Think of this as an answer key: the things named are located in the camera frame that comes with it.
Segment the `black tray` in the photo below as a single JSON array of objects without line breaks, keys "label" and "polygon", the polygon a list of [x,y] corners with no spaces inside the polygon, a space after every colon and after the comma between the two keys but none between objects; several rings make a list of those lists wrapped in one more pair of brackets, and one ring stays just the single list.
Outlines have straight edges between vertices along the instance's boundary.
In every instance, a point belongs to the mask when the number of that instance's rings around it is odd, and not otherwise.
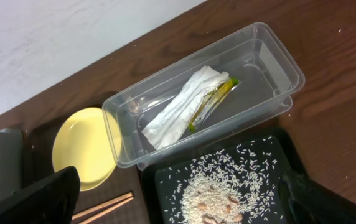
[{"label": "black tray", "polygon": [[[263,138],[267,139],[269,136],[272,136],[272,138],[267,141],[262,140]],[[278,160],[279,165],[275,167],[275,170],[273,170],[272,173],[270,173],[271,184],[277,186],[280,174],[288,169],[292,169],[299,174],[306,175],[306,171],[296,153],[290,137],[285,130],[281,128],[273,128],[253,134],[239,133],[207,146],[186,150],[183,153],[170,156],[161,162],[152,164],[145,168],[142,175],[142,186],[151,223],[169,223],[168,220],[170,215],[168,213],[171,208],[175,207],[175,212],[179,209],[179,203],[177,202],[181,199],[182,192],[180,194],[176,194],[177,198],[174,201],[176,203],[175,205],[171,204],[172,201],[170,201],[170,198],[172,191],[177,187],[177,180],[182,182],[183,179],[189,178],[190,173],[187,172],[184,167],[189,168],[189,164],[192,163],[193,158],[198,158],[203,155],[225,149],[235,161],[239,161],[240,155],[236,153],[236,146],[242,143],[242,147],[247,147],[244,144],[245,142],[248,146],[250,146],[251,141],[254,139],[258,140],[254,146],[251,146],[253,150],[262,149],[264,152],[272,152],[272,159]],[[257,157],[260,155],[262,155],[262,152],[258,151]],[[277,196],[277,188],[275,188],[274,192],[274,201],[276,202],[276,206],[273,211],[266,214],[265,217],[267,217],[270,222],[275,221],[278,223],[278,221],[280,221],[280,214],[283,214],[283,211],[279,207],[280,203]],[[265,222],[262,218],[260,218],[253,220],[253,223],[257,223],[261,220]],[[246,216],[243,217],[243,222],[247,222]]]}]

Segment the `plastic container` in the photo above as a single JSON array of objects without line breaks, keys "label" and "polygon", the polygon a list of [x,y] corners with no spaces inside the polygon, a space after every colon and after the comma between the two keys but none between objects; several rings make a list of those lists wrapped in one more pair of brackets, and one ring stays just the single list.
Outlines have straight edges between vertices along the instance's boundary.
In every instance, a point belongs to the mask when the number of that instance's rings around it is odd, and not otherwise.
[{"label": "plastic container", "polygon": [[[242,83],[198,132],[186,131],[179,141],[156,151],[141,131],[204,65]],[[290,94],[304,82],[304,74],[273,31],[254,23],[108,98],[102,108],[115,161],[119,167],[143,168],[173,152],[249,128],[290,109]],[[119,129],[112,128],[111,117]],[[114,150],[119,144],[121,150]]]}]

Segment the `green packet end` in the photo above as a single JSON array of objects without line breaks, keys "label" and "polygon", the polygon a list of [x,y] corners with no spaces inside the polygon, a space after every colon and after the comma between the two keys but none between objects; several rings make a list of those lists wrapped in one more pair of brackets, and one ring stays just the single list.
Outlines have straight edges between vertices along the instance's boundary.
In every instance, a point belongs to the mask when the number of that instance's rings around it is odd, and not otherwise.
[{"label": "green packet end", "polygon": [[233,78],[233,77],[232,77],[230,80],[232,81],[232,83],[233,83],[234,86],[237,85],[237,84],[239,84],[239,80],[238,80],[237,78]]},{"label": "green packet end", "polygon": [[189,131],[192,132],[192,133],[195,133],[195,132],[196,132],[196,128],[195,128],[195,126],[193,126],[192,124],[189,124],[188,129],[189,129]]}]

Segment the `wooden table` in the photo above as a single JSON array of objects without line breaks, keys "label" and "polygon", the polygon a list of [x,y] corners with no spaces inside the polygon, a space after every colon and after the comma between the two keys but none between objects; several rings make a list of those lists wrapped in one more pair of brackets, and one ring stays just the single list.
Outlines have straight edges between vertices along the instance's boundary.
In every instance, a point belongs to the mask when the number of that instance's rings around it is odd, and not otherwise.
[{"label": "wooden table", "polygon": [[0,116],[29,133],[253,22],[267,23],[306,85],[278,118],[318,183],[356,203],[356,1],[208,0]]}]

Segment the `black object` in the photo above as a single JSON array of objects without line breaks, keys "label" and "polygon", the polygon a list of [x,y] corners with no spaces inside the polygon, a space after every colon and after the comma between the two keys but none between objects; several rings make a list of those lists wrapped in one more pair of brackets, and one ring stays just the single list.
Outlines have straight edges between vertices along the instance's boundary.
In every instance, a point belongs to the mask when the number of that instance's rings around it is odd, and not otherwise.
[{"label": "black object", "polygon": [[[268,136],[274,136],[273,144],[270,144],[270,140],[268,140],[268,142],[262,141],[263,137],[267,138]],[[162,211],[170,211],[171,208],[174,206],[175,208],[179,208],[177,202],[180,200],[182,193],[174,201],[174,203],[176,203],[175,205],[171,204],[169,198],[171,197],[172,191],[175,190],[177,187],[176,181],[179,180],[181,181],[181,183],[183,183],[183,179],[189,178],[190,174],[186,172],[184,167],[189,168],[189,164],[192,162],[193,158],[198,158],[202,155],[214,153],[215,151],[225,149],[226,151],[228,151],[229,155],[234,158],[234,160],[238,161],[238,155],[235,155],[236,146],[240,143],[250,145],[251,140],[254,139],[258,139],[257,144],[251,146],[251,150],[257,150],[257,156],[262,154],[261,151],[273,151],[272,156],[274,156],[274,158],[272,159],[278,160],[279,166],[276,166],[276,170],[274,171],[273,177],[272,174],[270,174],[271,184],[278,184],[278,177],[283,173],[284,170],[295,170],[296,172],[302,175],[306,175],[305,169],[302,166],[302,163],[299,160],[296,150],[293,147],[290,137],[288,136],[286,131],[280,128],[274,128],[255,134],[239,133],[229,138],[223,139],[219,142],[213,142],[204,147],[188,149],[185,152],[179,154],[178,156],[170,156],[162,160],[161,162],[152,164],[145,168],[142,175],[142,186],[151,223],[161,223],[161,220],[164,220],[164,223],[169,223],[168,218],[165,216],[166,214],[163,216]],[[171,171],[168,169],[168,167],[171,167],[172,170],[180,170],[179,174],[174,172],[174,175],[171,175],[171,179],[174,179],[173,181],[168,181],[169,175],[171,174]],[[279,214],[283,214],[283,209],[278,206],[274,207],[273,211],[276,211]],[[268,217],[269,221],[274,222],[275,220],[276,223],[281,221],[280,215],[277,216],[273,213],[271,213],[271,215],[271,217]]]},{"label": "black object", "polygon": [[356,204],[295,172],[282,176],[278,192],[288,223],[356,223]]},{"label": "black object", "polygon": [[0,201],[0,223],[70,223],[79,191],[76,168],[66,167]]}]

